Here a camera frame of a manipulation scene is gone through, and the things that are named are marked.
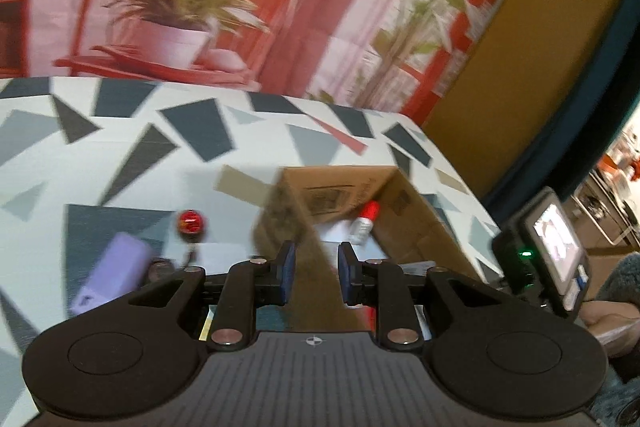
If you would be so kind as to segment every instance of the display screen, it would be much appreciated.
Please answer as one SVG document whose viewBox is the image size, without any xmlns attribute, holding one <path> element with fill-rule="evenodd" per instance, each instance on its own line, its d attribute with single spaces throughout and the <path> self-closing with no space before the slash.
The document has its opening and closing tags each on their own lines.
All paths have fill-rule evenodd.
<svg viewBox="0 0 640 427">
<path fill-rule="evenodd" d="M 562 217 L 561 210 L 554 203 L 550 204 L 533 227 L 545 245 L 560 279 L 566 281 L 573 275 L 571 270 L 580 256 L 580 245 Z"/>
</svg>

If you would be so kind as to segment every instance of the cardboard box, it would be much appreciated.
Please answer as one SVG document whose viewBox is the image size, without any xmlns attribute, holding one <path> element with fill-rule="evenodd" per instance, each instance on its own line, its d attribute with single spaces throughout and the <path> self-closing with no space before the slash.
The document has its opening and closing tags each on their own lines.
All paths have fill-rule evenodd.
<svg viewBox="0 0 640 427">
<path fill-rule="evenodd" d="M 340 287 L 313 225 L 356 217 L 378 200 L 373 236 L 398 264 L 435 261 L 479 279 L 429 204 L 396 167 L 330 166 L 284 168 L 254 228 L 255 248 L 274 259 L 283 241 L 295 242 L 296 277 L 289 323 L 296 331 L 362 330 L 345 308 Z"/>
</svg>

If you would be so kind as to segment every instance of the red ball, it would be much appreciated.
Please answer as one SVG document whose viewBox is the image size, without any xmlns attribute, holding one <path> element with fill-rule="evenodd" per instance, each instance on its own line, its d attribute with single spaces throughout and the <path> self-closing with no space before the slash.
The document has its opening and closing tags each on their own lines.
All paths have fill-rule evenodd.
<svg viewBox="0 0 640 427">
<path fill-rule="evenodd" d="M 178 232 L 184 235 L 200 235 L 204 232 L 204 217 L 195 210 L 185 210 L 178 216 Z"/>
</svg>

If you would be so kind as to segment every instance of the white flower pot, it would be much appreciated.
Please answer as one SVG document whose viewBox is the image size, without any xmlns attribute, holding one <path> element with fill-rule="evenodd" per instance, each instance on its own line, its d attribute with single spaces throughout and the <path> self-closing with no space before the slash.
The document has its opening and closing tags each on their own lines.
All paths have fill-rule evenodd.
<svg viewBox="0 0 640 427">
<path fill-rule="evenodd" d="M 189 69 L 207 40 L 215 41 L 215 37 L 206 31 L 183 30 L 149 21 L 140 21 L 138 27 L 141 58 L 181 70 Z"/>
</svg>

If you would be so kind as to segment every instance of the purple eraser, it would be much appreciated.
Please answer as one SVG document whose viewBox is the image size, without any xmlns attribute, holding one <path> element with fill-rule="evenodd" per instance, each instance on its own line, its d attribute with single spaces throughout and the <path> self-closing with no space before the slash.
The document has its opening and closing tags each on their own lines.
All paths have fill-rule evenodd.
<svg viewBox="0 0 640 427">
<path fill-rule="evenodd" d="M 71 302 L 79 315 L 135 290 L 155 256 L 151 247 L 125 232 L 118 232 Z"/>
</svg>

